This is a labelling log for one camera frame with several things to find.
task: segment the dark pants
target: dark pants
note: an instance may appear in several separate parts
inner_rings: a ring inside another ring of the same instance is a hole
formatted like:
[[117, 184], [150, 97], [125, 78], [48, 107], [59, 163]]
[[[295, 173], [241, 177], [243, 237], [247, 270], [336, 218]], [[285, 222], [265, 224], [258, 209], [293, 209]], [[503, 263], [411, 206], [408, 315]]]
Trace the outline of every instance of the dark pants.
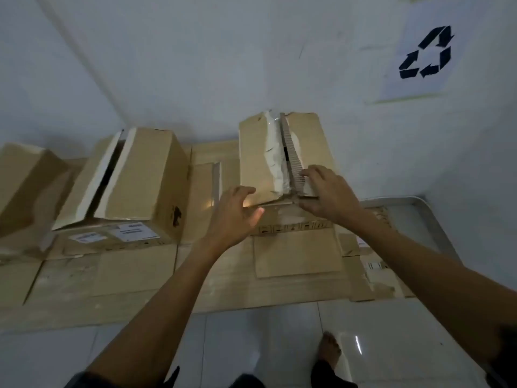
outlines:
[[[311, 372], [312, 388], [357, 388], [357, 384], [340, 379], [325, 361], [317, 361]], [[240, 375], [229, 388], [265, 388], [258, 378]]]

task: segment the recycling symbol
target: recycling symbol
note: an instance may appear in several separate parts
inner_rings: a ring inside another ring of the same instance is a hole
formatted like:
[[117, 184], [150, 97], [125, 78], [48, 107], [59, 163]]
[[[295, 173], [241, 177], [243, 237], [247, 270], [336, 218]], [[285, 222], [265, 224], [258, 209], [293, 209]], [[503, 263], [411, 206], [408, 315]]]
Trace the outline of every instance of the recycling symbol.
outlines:
[[429, 75], [436, 75], [439, 71], [443, 69], [445, 65], [450, 61], [451, 59], [451, 48], [450, 46], [447, 47], [451, 39], [454, 37], [454, 35], [451, 35], [451, 26], [443, 26], [443, 27], [436, 27], [433, 28], [429, 34], [425, 36], [422, 42], [419, 43], [418, 47], [422, 50], [428, 47], [431, 42], [433, 42], [436, 37], [438, 37], [438, 44], [436, 46], [444, 47], [445, 49], [440, 52], [440, 64], [439, 65], [432, 65], [429, 64], [425, 68], [423, 68], [420, 71], [420, 68], [412, 68], [409, 69], [410, 66], [418, 60], [418, 49], [416, 51], [413, 51], [412, 53], [409, 53], [407, 55], [407, 58], [404, 60], [402, 64], [399, 66], [399, 72], [400, 77], [402, 79], [407, 79], [409, 77], [415, 77], [418, 75], [418, 71], [420, 71], [420, 74], [422, 77], [426, 77]]

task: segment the white tile floor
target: white tile floor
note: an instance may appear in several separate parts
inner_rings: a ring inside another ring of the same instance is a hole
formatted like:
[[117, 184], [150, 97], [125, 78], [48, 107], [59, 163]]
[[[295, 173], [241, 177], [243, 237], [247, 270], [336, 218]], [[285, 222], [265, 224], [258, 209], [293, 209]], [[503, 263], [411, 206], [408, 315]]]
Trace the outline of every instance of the white tile floor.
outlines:
[[[435, 247], [412, 208], [390, 213], [401, 232]], [[122, 326], [2, 335], [0, 385], [59, 388]], [[176, 386], [223, 388], [252, 372], [268, 387], [308, 387], [323, 330], [341, 343], [338, 375], [363, 388], [486, 386], [480, 369], [416, 299], [333, 300], [194, 315], [171, 366], [181, 367]]]

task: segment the right hand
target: right hand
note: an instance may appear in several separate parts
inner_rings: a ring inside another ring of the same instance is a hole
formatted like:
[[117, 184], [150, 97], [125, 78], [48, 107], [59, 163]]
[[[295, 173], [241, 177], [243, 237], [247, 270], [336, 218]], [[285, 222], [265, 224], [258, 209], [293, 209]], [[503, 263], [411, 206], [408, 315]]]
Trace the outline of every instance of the right hand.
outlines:
[[309, 178], [319, 196], [317, 199], [300, 199], [298, 205], [304, 210], [344, 227], [366, 213], [345, 179], [331, 169], [313, 164], [300, 174]]

